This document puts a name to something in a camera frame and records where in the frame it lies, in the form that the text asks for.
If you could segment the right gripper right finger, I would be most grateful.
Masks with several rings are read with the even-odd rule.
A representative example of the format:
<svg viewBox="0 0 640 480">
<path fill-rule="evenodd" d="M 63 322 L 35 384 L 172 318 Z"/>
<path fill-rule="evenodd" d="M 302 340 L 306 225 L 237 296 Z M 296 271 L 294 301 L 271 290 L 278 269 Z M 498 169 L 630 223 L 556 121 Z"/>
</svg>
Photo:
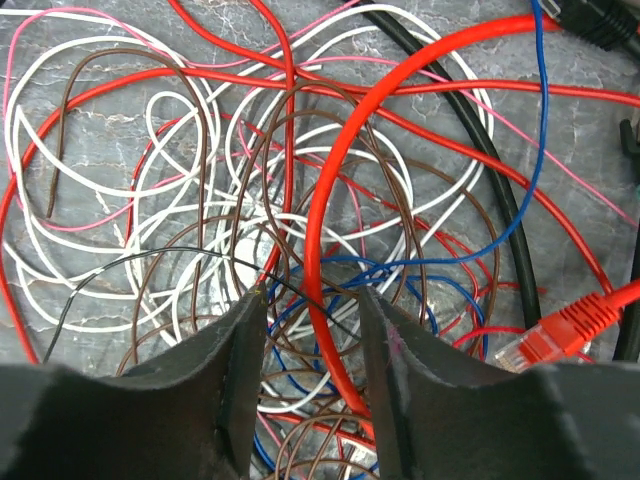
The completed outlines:
<svg viewBox="0 0 640 480">
<path fill-rule="evenodd" d="M 510 373 L 454 349 L 371 288 L 361 345 L 384 479 L 635 479 L 639 369 Z"/>
</svg>

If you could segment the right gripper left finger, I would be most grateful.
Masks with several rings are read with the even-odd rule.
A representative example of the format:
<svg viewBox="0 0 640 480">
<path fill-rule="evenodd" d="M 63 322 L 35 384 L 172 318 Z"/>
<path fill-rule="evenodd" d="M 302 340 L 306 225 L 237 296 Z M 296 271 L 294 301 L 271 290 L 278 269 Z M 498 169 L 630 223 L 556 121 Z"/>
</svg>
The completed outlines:
<svg viewBox="0 0 640 480">
<path fill-rule="evenodd" d="M 118 377 L 1 369 L 5 479 L 245 479 L 267 301 L 251 288 L 197 334 Z"/>
</svg>

